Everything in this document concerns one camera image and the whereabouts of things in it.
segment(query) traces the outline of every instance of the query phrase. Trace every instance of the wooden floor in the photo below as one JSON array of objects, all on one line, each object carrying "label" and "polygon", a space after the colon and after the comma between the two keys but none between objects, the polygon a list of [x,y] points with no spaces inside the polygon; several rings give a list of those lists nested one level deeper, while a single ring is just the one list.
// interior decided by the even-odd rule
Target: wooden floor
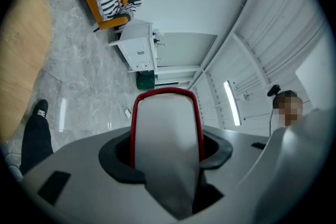
[{"label": "wooden floor", "polygon": [[46,0],[15,0],[0,29],[0,142],[16,130],[52,37]]}]

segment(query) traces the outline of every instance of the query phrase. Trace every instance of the black pants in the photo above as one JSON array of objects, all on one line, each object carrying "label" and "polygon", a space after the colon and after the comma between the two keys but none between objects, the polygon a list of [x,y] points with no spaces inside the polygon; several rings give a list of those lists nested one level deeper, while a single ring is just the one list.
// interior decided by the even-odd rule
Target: black pants
[{"label": "black pants", "polygon": [[53,153],[48,121],[31,115],[23,135],[20,170],[23,175]]}]

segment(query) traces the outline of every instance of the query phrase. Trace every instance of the white cabinet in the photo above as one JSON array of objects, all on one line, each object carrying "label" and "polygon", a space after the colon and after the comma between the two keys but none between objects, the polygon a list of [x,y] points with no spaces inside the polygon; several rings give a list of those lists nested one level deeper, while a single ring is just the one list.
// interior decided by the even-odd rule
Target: white cabinet
[{"label": "white cabinet", "polygon": [[152,24],[132,25],[131,22],[124,27],[120,39],[108,46],[118,45],[130,71],[156,70]]}]

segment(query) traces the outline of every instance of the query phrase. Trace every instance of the green trash can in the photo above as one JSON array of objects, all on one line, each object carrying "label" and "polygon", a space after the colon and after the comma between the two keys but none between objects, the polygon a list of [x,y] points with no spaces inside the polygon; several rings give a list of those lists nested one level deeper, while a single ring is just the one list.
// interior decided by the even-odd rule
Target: green trash can
[{"label": "green trash can", "polygon": [[137,85],[140,91],[153,90],[155,87],[155,74],[152,71],[142,71],[137,77]]}]

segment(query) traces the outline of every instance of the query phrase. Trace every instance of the person's leg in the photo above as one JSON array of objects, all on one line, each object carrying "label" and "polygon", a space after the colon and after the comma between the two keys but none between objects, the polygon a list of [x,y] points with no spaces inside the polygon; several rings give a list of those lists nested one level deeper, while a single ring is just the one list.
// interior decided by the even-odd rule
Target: person's leg
[{"label": "person's leg", "polygon": [[46,100],[39,101],[33,109],[23,135],[20,170],[23,175],[53,153]]}]

